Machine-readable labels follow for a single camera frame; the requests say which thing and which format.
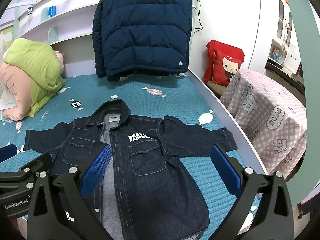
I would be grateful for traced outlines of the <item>dark denim jacket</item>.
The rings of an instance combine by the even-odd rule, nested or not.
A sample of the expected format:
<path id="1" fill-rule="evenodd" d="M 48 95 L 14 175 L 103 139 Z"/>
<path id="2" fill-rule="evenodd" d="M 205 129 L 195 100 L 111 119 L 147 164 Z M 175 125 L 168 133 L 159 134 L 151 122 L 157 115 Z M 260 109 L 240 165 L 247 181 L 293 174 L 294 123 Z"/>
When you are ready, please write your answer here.
<path id="1" fill-rule="evenodd" d="M 236 150 L 232 133 L 187 125 L 173 116 L 131 114 L 123 100 L 92 115 L 25 134 L 24 148 L 52 155 L 51 174 L 67 172 L 110 146 L 89 179 L 87 203 L 114 239 L 199 239 L 209 226 L 204 197 L 181 162 L 208 157 L 213 145 Z"/>

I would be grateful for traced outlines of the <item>pink checked cartoon cloth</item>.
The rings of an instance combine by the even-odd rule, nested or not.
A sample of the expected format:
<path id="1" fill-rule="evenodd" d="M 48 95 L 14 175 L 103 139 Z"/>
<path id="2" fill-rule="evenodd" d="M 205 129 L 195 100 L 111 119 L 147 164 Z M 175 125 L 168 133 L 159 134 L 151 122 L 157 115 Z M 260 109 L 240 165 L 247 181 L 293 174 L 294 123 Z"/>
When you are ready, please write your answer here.
<path id="1" fill-rule="evenodd" d="M 306 150 L 306 108 L 270 77 L 241 69 L 220 98 L 268 174 L 288 177 Z"/>

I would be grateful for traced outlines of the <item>green pink folded duvet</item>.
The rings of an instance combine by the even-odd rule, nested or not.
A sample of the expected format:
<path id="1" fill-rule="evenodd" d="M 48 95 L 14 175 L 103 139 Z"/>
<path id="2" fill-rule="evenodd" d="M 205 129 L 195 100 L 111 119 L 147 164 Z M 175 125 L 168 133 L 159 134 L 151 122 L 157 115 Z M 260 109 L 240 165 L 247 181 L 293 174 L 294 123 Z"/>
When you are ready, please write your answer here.
<path id="1" fill-rule="evenodd" d="M 64 54 L 44 42 L 16 39 L 3 55 L 1 83 L 16 100 L 4 114 L 13 121 L 34 117 L 65 85 Z"/>

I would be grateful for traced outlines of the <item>red cat cushion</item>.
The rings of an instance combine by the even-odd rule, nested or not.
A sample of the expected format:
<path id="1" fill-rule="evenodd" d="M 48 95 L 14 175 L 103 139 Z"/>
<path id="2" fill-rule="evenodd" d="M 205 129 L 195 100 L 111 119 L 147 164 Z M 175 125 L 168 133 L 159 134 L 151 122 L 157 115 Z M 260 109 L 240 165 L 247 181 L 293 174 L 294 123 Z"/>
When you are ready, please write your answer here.
<path id="1" fill-rule="evenodd" d="M 216 40 L 207 43 L 209 64 L 204 74 L 205 83 L 211 81 L 217 85 L 228 86 L 233 76 L 244 62 L 242 49 Z"/>

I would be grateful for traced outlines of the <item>white display cabinet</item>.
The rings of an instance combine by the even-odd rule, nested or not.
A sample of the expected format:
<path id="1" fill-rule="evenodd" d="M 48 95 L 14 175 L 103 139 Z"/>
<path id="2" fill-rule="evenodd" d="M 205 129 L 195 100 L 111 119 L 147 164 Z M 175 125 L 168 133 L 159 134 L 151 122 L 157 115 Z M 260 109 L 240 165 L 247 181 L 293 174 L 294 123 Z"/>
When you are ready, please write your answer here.
<path id="1" fill-rule="evenodd" d="M 301 63 L 291 10 L 285 0 L 260 0 L 258 31 L 249 68 L 263 73 L 268 59 L 289 75 L 296 74 Z"/>

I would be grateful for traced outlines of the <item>navy yellow puffer jacket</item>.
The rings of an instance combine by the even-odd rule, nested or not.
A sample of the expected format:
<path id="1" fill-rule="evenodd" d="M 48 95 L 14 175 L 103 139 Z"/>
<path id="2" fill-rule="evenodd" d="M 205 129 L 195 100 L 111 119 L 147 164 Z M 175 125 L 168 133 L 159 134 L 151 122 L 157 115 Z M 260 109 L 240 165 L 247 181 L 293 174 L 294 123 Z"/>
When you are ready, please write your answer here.
<path id="1" fill-rule="evenodd" d="M 100 0 L 92 27 L 97 77 L 187 72 L 192 10 L 192 0 Z"/>

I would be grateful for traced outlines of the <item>blue box on shelf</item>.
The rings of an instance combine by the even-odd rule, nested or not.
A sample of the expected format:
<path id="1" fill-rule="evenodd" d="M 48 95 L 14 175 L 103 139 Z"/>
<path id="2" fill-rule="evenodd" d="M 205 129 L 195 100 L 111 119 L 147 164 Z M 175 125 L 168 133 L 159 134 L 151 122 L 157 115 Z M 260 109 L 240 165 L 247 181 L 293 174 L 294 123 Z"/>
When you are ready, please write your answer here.
<path id="1" fill-rule="evenodd" d="M 56 6 L 51 6 L 48 8 L 48 17 L 53 17 L 56 15 Z"/>

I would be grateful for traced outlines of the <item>white bed frame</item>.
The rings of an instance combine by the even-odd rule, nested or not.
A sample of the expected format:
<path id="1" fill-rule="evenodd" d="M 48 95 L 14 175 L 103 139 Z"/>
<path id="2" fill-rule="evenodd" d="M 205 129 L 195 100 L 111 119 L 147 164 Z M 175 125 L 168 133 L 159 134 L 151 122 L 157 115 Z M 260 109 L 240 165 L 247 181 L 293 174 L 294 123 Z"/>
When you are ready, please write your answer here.
<path id="1" fill-rule="evenodd" d="M 237 152 L 244 165 L 253 168 L 258 174 L 267 175 L 268 172 L 255 148 L 227 108 L 192 70 L 188 70 L 186 76 L 214 111 L 220 124 L 223 127 L 227 127 L 233 133 L 234 140 L 238 146 Z"/>

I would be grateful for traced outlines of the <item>white wall shelf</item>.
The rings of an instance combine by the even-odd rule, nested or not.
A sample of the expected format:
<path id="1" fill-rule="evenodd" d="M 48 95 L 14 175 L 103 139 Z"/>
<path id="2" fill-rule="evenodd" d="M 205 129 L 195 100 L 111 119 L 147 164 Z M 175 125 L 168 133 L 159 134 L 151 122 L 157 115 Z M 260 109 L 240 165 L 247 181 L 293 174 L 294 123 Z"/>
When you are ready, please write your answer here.
<path id="1" fill-rule="evenodd" d="M 99 0 L 12 0 L 1 16 L 1 46 L 16 38 L 56 44 L 92 34 Z"/>

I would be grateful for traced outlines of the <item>teal door frame post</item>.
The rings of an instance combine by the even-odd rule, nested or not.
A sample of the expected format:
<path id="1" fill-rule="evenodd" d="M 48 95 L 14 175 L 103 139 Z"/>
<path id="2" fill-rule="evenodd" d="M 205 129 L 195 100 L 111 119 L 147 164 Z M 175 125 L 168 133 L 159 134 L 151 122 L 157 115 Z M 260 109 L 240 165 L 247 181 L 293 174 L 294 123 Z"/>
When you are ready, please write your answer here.
<path id="1" fill-rule="evenodd" d="M 307 146 L 296 175 L 287 183 L 291 202 L 300 203 L 319 181 L 319 30 L 309 0 L 289 0 L 304 75 Z"/>

